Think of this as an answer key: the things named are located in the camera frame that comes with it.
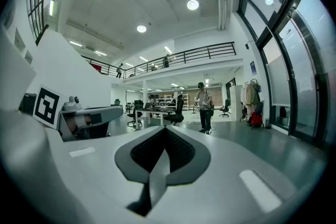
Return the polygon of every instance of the person on balcony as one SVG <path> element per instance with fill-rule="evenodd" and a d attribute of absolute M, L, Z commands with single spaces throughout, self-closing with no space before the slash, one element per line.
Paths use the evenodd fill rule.
<path fill-rule="evenodd" d="M 121 70 L 122 70 L 122 63 L 119 65 L 119 67 L 117 68 L 117 76 L 116 78 L 120 78 L 121 77 Z"/>
<path fill-rule="evenodd" d="M 163 58 L 163 66 L 164 68 L 169 67 L 169 63 L 172 62 L 171 59 L 169 59 L 169 54 L 166 55 L 166 57 Z"/>
<path fill-rule="evenodd" d="M 205 90 L 204 83 L 198 84 L 200 91 L 196 95 L 196 100 L 199 99 L 200 117 L 202 129 L 201 133 L 211 134 L 211 102 L 212 94 Z"/>

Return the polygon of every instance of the metal railing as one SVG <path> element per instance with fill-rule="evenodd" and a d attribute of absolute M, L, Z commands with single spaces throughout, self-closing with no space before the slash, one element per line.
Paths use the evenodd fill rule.
<path fill-rule="evenodd" d="M 36 45 L 38 45 L 43 33 L 48 28 L 48 25 L 44 22 L 44 0 L 27 0 L 27 5 L 31 32 Z"/>
<path fill-rule="evenodd" d="M 155 60 L 142 63 L 141 65 L 131 67 L 127 70 L 121 69 L 120 78 L 125 79 L 148 72 L 154 72 L 159 69 L 179 66 L 191 62 L 227 56 L 235 56 L 236 50 L 234 44 L 234 42 L 219 43 L 210 46 L 199 47 L 196 49 L 181 51 L 176 54 L 171 54 L 168 57 L 157 58 Z M 97 60 L 93 60 L 85 56 L 82 57 L 85 58 L 85 60 L 93 67 L 95 67 L 101 74 L 117 77 L 118 67 Z"/>
<path fill-rule="evenodd" d="M 117 69 L 118 67 L 109 65 L 107 63 L 101 62 L 101 61 L 97 61 L 97 60 L 93 60 L 91 58 L 82 56 L 86 62 L 88 62 L 89 64 L 91 64 L 99 73 L 106 75 L 106 76 L 111 76 L 111 77 L 117 77 L 118 72 Z M 121 75 L 120 75 L 120 79 L 124 79 L 125 78 L 125 71 L 124 69 L 121 69 Z"/>
<path fill-rule="evenodd" d="M 186 63 L 203 61 L 208 59 L 235 56 L 234 42 L 225 42 L 196 49 L 181 51 L 168 57 L 161 57 L 141 65 L 129 68 L 125 71 L 125 78 L 154 72 L 159 69 L 183 65 Z"/>

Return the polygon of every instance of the dark pants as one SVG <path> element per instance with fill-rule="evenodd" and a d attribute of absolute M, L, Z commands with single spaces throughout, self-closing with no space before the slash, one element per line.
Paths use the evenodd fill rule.
<path fill-rule="evenodd" d="M 201 124 L 204 131 L 210 131 L 211 129 L 211 111 L 200 109 Z"/>

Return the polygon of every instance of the round ceiling light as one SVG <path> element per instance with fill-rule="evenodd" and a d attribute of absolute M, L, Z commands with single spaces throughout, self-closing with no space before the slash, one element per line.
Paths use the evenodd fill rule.
<path fill-rule="evenodd" d="M 272 5 L 274 0 L 265 0 L 266 5 Z"/>
<path fill-rule="evenodd" d="M 200 4 L 198 3 L 197 0 L 190 0 L 188 3 L 187 3 L 187 7 L 188 9 L 190 10 L 195 10 L 198 8 Z"/>
<path fill-rule="evenodd" d="M 145 33 L 146 32 L 146 27 L 144 25 L 139 25 L 137 27 L 137 30 L 140 32 L 140 33 Z"/>

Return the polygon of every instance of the computer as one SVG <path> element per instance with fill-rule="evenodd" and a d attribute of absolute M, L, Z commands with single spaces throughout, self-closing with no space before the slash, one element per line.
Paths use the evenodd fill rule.
<path fill-rule="evenodd" d="M 151 107 L 151 103 L 146 103 L 146 105 L 145 105 L 145 109 L 148 109 L 148 108 L 150 108 Z"/>

